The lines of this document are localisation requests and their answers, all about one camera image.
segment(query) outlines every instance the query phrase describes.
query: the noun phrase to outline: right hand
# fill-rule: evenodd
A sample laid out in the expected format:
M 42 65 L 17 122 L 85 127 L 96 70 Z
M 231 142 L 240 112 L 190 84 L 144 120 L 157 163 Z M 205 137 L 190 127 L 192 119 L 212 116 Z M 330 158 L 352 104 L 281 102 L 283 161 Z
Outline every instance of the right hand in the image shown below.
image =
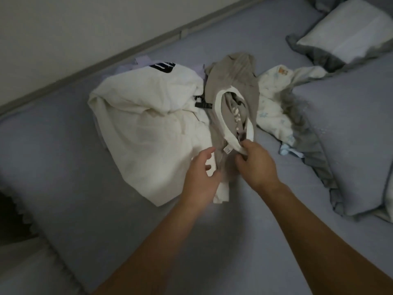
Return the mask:
M 235 162 L 248 185 L 259 194 L 269 193 L 281 187 L 276 164 L 268 151 L 250 140 L 244 140 L 241 145 L 246 149 L 248 156 L 244 160 L 243 156 L 238 154 Z

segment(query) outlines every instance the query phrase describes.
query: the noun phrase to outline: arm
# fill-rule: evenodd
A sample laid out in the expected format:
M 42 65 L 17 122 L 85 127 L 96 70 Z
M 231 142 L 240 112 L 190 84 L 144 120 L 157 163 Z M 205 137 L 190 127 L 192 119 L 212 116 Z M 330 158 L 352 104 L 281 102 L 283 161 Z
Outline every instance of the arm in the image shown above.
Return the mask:
M 204 208 L 212 202 L 221 181 L 205 166 L 214 148 L 201 151 L 187 171 L 179 202 L 128 260 L 108 278 L 94 295 L 162 294 L 175 255 Z
M 361 256 L 281 183 L 276 165 L 259 144 L 244 141 L 236 165 L 275 216 L 306 281 L 319 294 L 393 294 L 393 280 Z

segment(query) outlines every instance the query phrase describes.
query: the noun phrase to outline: clothing tag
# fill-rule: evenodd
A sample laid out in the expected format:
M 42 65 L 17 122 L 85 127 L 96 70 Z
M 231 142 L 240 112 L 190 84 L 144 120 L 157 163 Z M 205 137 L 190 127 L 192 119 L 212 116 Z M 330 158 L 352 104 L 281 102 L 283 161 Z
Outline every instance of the clothing tag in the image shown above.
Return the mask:
M 231 151 L 233 150 L 232 146 L 230 144 L 228 144 L 225 148 L 224 148 L 224 152 L 226 154 L 229 154 Z

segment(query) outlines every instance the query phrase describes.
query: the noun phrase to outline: hand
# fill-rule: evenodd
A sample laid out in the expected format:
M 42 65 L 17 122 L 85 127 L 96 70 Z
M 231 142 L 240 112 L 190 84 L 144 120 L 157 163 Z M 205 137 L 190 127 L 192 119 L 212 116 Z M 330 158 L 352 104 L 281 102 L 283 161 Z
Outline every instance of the hand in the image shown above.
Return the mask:
M 283 185 L 278 179 L 276 164 L 266 149 L 250 140 L 244 140 L 242 146 L 247 151 L 247 160 L 238 154 L 235 163 L 253 190 L 261 195 Z
M 191 205 L 203 211 L 213 201 L 219 183 L 221 173 L 216 170 L 211 177 L 206 173 L 211 166 L 206 166 L 206 161 L 211 158 L 215 148 L 210 147 L 199 152 L 191 161 L 190 167 L 185 175 L 180 202 Z

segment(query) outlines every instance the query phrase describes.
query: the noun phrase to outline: white trim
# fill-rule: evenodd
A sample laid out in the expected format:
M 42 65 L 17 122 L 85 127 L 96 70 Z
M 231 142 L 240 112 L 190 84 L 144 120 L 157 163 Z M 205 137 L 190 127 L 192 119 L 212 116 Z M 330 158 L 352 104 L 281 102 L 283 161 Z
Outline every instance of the white trim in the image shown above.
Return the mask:
M 235 149 L 237 152 L 247 155 L 247 151 L 242 146 L 240 146 L 239 141 L 237 140 L 235 135 L 229 130 L 228 126 L 226 126 L 224 118 L 222 117 L 221 100 L 222 100 L 224 93 L 226 93 L 226 92 L 235 93 L 238 97 L 245 100 L 243 95 L 240 94 L 239 90 L 233 86 L 231 86 L 228 89 L 220 90 L 217 93 L 215 102 L 213 104 L 213 108 L 212 108 L 213 113 L 216 115 L 216 117 L 220 123 L 220 126 L 223 130 L 224 139 L 228 142 L 228 144 L 230 144 L 233 147 L 233 149 Z M 247 118 L 246 139 L 248 139 L 250 141 L 254 140 L 254 128 L 253 128 L 250 118 Z

